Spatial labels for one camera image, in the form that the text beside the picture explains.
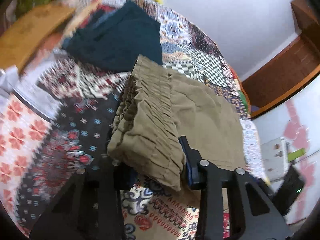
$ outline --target black and white checkered pattern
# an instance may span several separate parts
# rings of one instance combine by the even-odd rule
[[[203,82],[203,78],[207,78],[212,84],[228,87],[222,72],[221,62],[216,56],[195,49],[190,49],[188,54],[191,56],[194,65],[199,69],[200,74],[202,74],[200,80],[198,79],[200,82]]]
[[[199,71],[197,67],[194,67],[194,64],[191,61],[180,61],[180,62],[165,62],[163,64],[164,68],[171,68],[178,71],[180,74],[186,75],[191,79],[200,78]]]

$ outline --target gray wall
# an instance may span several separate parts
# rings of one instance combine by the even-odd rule
[[[244,80],[297,37],[292,0],[164,0],[218,45]]]

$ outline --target bed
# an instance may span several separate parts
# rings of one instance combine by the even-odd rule
[[[50,35],[47,39],[50,42],[40,47],[2,111],[0,200],[26,236],[72,174],[63,153],[77,152],[72,164],[75,167],[82,163],[88,169],[99,169],[99,159],[106,157],[104,149],[109,136],[108,129],[103,127],[112,129],[112,118],[127,78],[88,64],[54,65],[56,58],[65,56],[59,44],[88,22],[98,8],[120,8],[125,1],[60,0],[63,5],[76,7],[74,17],[62,35]],[[255,177],[267,180],[258,133],[245,107],[245,104],[250,107],[250,103],[242,100],[244,91],[236,73],[216,44],[172,9],[153,0],[132,1],[161,24],[163,67],[197,79],[235,106],[243,127],[246,168]],[[187,67],[195,59],[214,61],[216,68],[196,75]],[[104,91],[110,89],[110,83],[113,91],[106,95]],[[52,157],[54,151],[61,152],[60,158]],[[146,176],[139,175],[130,191],[122,191],[121,205],[127,239],[195,238],[199,210],[177,202],[159,183]],[[94,218],[98,208],[93,201],[87,216]],[[223,219],[224,237],[228,237],[227,211]],[[88,234],[94,235],[100,226],[93,222]]]

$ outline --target silver bolt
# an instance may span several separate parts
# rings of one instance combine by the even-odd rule
[[[240,175],[245,174],[245,170],[242,169],[242,168],[237,168],[237,169],[236,169],[236,172],[237,172],[238,174],[240,174]]]
[[[119,166],[120,163],[121,163],[121,161],[119,161],[119,160],[114,160],[114,161],[112,161],[112,165],[113,165],[113,166]]]
[[[206,167],[209,165],[209,162],[207,160],[201,160],[200,165]]]
[[[85,173],[85,168],[79,168],[77,169],[77,174],[81,175]]]

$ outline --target pink floral fabric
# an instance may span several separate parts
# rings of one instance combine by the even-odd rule
[[[51,124],[26,107],[13,94],[0,117],[0,200],[16,221],[16,194]]]

